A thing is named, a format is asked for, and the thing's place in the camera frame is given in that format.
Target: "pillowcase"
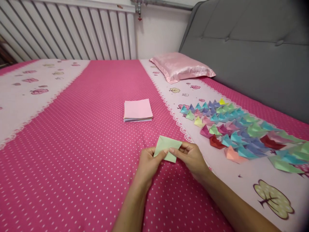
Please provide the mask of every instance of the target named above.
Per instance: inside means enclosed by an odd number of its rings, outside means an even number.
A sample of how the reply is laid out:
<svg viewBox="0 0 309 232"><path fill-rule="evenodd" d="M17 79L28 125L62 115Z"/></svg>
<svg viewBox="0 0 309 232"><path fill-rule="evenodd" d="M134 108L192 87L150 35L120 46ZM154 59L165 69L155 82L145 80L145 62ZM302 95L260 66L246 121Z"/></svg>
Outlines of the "pillowcase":
<svg viewBox="0 0 309 232"><path fill-rule="evenodd" d="M188 78L200 76L214 77L216 75L207 65L181 53L166 53L154 56L150 61L160 69L166 81L170 84Z"/></svg>

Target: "left hand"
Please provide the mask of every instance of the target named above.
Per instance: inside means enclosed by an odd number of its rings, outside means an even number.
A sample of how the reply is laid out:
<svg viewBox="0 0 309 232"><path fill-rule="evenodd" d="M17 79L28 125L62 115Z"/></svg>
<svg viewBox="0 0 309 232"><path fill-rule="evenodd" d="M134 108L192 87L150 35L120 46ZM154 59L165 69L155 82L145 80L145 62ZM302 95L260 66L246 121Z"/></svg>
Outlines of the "left hand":
<svg viewBox="0 0 309 232"><path fill-rule="evenodd" d="M157 169L161 161L167 155L168 150L162 150L156 157L153 157L154 153L155 147L145 148L142 150L134 178L134 182L145 186L146 190L150 188L152 177L157 172Z"/></svg>

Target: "hand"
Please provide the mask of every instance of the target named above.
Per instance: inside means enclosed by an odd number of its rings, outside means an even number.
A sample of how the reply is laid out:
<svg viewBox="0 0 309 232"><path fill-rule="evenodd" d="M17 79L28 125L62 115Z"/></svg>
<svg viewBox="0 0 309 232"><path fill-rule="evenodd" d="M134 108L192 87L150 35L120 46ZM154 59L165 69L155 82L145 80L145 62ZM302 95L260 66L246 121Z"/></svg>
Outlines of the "hand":
<svg viewBox="0 0 309 232"><path fill-rule="evenodd" d="M138 184L146 186L148 190L151 186L152 177L157 172L157 169L161 161L167 155L168 150L162 150L156 157L153 157L155 153L155 147L145 148L141 152L139 158L138 168L134 181Z"/></svg>
<svg viewBox="0 0 309 232"><path fill-rule="evenodd" d="M196 144L183 142L179 150L170 148L169 151L186 164L194 179L200 184L203 185L204 181L206 181L208 176L212 173L206 165L203 155Z"/></svg>

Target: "pipe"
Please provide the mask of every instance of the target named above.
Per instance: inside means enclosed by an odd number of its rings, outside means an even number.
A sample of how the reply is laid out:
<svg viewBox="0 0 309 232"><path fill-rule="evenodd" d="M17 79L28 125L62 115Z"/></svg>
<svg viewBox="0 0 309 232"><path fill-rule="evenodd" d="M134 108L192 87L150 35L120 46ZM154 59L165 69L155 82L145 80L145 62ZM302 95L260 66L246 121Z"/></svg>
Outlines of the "pipe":
<svg viewBox="0 0 309 232"><path fill-rule="evenodd" d="M136 4L136 13L138 13L139 17L141 17L141 5L142 4L158 5L158 6L164 6L164 7L169 7L169 8L181 9L181 10L188 10L188 11L192 11L193 9L193 6L190 6L190 5L168 2L164 0L130 0L130 1Z"/></svg>

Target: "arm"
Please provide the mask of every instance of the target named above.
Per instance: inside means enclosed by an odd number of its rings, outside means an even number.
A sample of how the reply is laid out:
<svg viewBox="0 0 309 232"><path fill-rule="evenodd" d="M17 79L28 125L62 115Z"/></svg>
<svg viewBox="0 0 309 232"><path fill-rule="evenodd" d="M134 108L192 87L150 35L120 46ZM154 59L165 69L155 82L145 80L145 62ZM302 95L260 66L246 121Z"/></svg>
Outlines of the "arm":
<svg viewBox="0 0 309 232"><path fill-rule="evenodd" d="M113 232L140 232L144 216L146 194L167 150L153 157L155 147L142 150L138 168L120 210Z"/></svg>
<svg viewBox="0 0 309 232"><path fill-rule="evenodd" d="M170 152L186 164L193 177L207 190L235 231L280 231L209 170L196 144L183 142L179 150L170 148Z"/></svg>

